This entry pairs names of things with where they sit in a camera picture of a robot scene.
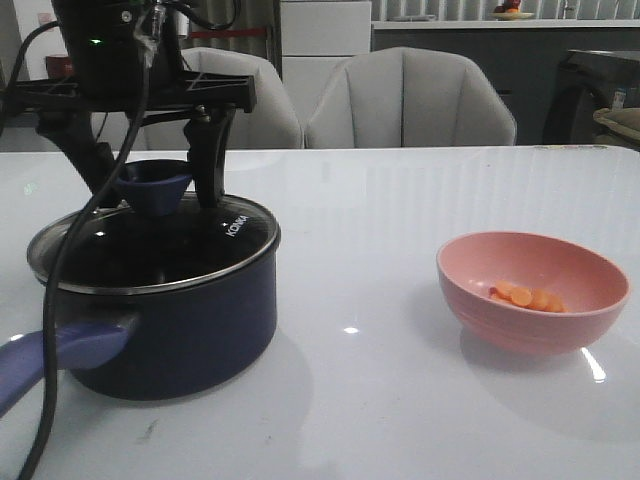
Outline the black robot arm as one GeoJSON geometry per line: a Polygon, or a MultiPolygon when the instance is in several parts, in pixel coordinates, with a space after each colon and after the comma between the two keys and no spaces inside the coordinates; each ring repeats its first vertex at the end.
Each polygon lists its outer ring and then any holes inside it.
{"type": "Polygon", "coordinates": [[[59,28],[73,72],[57,79],[11,78],[1,92],[1,118],[38,117],[49,139],[80,174],[103,207],[115,206],[115,171],[147,125],[186,121],[188,165],[197,198],[213,208],[224,194],[227,139],[237,110],[256,105],[254,80],[187,70],[179,51],[175,13],[205,28],[189,1],[55,1],[55,21],[27,36],[14,68],[31,42],[59,28]]]}

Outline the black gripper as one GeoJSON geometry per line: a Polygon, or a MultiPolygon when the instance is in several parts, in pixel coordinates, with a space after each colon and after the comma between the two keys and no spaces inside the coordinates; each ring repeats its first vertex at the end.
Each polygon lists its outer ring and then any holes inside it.
{"type": "MultiPolygon", "coordinates": [[[[36,132],[67,157],[90,192],[96,194],[115,166],[115,158],[108,143],[95,139],[89,112],[131,112],[139,105],[140,95],[136,90],[131,94],[91,96],[75,77],[65,77],[19,81],[7,94],[5,106],[10,116],[40,111],[36,132]]],[[[149,93],[147,111],[205,106],[183,129],[189,144],[187,160],[202,208],[216,208],[225,193],[225,156],[234,108],[250,113],[256,103],[251,75],[182,71],[173,84],[149,93]]]]}

